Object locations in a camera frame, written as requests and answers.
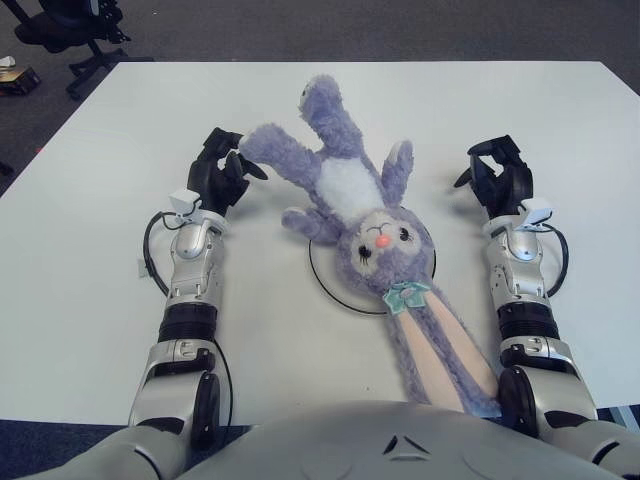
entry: green bow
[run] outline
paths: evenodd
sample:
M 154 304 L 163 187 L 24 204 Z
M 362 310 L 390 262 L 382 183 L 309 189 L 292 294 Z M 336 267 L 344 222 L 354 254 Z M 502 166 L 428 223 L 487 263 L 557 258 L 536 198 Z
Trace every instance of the green bow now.
M 431 287 L 422 283 L 394 283 L 382 299 L 391 310 L 391 313 L 397 315 L 407 308 L 424 307 L 424 296 L 422 294 L 429 290 L 431 290 Z

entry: white table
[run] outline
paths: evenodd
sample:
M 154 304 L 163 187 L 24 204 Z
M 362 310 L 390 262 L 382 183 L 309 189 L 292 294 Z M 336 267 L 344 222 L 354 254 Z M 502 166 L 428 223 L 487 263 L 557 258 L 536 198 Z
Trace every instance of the white table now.
M 164 308 L 152 280 L 138 278 L 148 219 L 170 208 L 167 195 L 185 185 L 215 126 L 273 121 L 318 147 L 296 106 L 321 72 L 338 80 L 376 165 L 393 142 L 413 140 L 405 206 L 435 239 L 436 283 L 496 368 L 484 218 L 471 191 L 451 185 L 469 146 L 512 135 L 570 242 L 569 275 L 552 299 L 561 336 L 599 407 L 640 402 L 640 100 L 601 64 L 156 63 L 119 65 L 0 199 L 0 418 L 126 422 Z M 320 291 L 306 242 L 280 226 L 282 210 L 309 200 L 268 173 L 228 216 L 218 338 L 234 423 L 404 399 L 382 320 Z M 152 240 L 166 279 L 170 239 Z M 545 243 L 550 278 L 554 242 Z

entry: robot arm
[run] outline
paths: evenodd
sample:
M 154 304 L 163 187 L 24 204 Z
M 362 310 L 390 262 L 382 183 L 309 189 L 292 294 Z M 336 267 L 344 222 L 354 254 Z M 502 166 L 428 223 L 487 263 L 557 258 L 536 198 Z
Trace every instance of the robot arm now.
M 547 289 L 537 235 L 555 230 L 543 223 L 552 209 L 533 197 L 533 177 L 519 152 L 509 136 L 476 145 L 469 150 L 471 167 L 455 184 L 470 182 L 489 214 L 483 230 L 489 238 L 486 258 L 502 335 L 503 423 L 618 475 L 638 475 L 640 437 L 597 420 L 569 345 L 560 339 L 549 297 L 564 279 L 568 257 L 559 281 Z M 481 155 L 492 155 L 503 172 L 496 176 Z M 562 234 L 558 236 L 564 243 Z
M 174 270 L 167 287 L 146 244 L 145 263 L 167 296 L 158 343 L 151 347 L 129 427 L 60 468 L 32 479 L 169 480 L 184 472 L 191 449 L 212 444 L 218 430 L 220 383 L 214 373 L 215 330 L 222 294 L 227 208 L 246 191 L 250 173 L 266 175 L 235 152 L 240 135 L 215 129 L 192 164 L 188 185 L 171 195 L 179 227 L 171 244 Z M 225 168 L 217 162 L 226 156 Z

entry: stuffed bunny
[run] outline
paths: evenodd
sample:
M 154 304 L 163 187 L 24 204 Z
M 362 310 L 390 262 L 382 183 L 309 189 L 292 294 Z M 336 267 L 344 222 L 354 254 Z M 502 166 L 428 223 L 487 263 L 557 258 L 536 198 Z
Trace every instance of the stuffed bunny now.
M 497 414 L 495 375 L 427 273 L 431 237 L 400 206 L 413 168 L 411 143 L 396 143 L 378 174 L 328 75 L 309 82 L 299 109 L 324 144 L 318 152 L 273 124 L 246 135 L 239 146 L 247 159 L 270 165 L 305 189 L 315 204 L 287 209 L 283 225 L 314 242 L 335 245 L 343 280 L 383 298 L 413 400 Z

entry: pink nose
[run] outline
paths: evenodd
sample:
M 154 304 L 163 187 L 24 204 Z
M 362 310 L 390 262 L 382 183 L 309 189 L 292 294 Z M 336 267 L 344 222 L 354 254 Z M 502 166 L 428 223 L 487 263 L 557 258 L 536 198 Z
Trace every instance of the pink nose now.
M 376 238 L 376 247 L 384 248 L 389 245 L 391 245 L 391 237 L 389 235 L 385 235 L 384 233 L 382 235 L 378 235 Z

